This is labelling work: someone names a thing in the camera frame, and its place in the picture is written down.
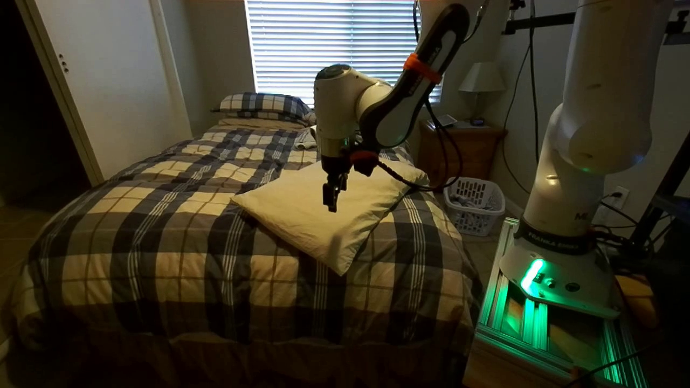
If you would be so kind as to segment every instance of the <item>lamp shade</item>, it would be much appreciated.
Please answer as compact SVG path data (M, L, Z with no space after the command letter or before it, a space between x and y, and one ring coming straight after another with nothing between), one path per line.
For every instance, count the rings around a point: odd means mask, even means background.
M505 85L497 64L475 64L460 85L460 91L463 93L495 93L502 88Z

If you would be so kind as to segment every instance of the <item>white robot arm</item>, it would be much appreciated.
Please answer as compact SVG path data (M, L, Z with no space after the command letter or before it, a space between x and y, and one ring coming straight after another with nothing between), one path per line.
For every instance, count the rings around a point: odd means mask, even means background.
M443 72L467 31L469 14L463 4L421 0L422 23L434 23L434 29L419 56L434 74ZM502 277L534 300L616 317L611 305L613 277L595 251L590 220L604 194L604 177L636 167L648 149L655 58L671 10L672 0L577 3L563 103L547 124L516 245L497 263ZM432 86L417 70L405 70L394 88L344 68L319 74L315 102L328 174L324 203L331 211L358 151L351 139L362 137L359 149L372 158L381 148L399 145Z
M604 177L645 158L654 75L672 0L580 0L563 103L502 274L545 305L613 320L613 277L590 220Z
M452 60L469 25L469 14L460 3L422 0L424 25L417 53L405 60L394 86L367 78L348 66L331 66L317 74L315 112L324 184L324 205L336 211L338 193L348 189L353 167L371 176L379 149L400 145L413 120Z

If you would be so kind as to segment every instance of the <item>window blinds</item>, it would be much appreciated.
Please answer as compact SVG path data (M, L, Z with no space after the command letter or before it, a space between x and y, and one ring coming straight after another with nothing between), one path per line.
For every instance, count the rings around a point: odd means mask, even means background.
M394 85L417 48L413 0L245 0L261 93L313 106L319 70L344 64Z

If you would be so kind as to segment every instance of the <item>white door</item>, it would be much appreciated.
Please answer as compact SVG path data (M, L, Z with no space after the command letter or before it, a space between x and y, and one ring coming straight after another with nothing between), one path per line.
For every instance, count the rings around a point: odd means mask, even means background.
M92 184L192 137L157 0L17 3Z

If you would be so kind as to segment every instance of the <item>plaid comforter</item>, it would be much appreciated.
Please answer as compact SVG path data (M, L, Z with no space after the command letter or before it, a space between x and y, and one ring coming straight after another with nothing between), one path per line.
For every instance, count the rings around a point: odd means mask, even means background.
M432 194L407 194L348 277L233 205L238 193L317 160L298 135L216 125L74 202L42 230L14 288L19 336L38 348L80 330L466 348L478 282Z

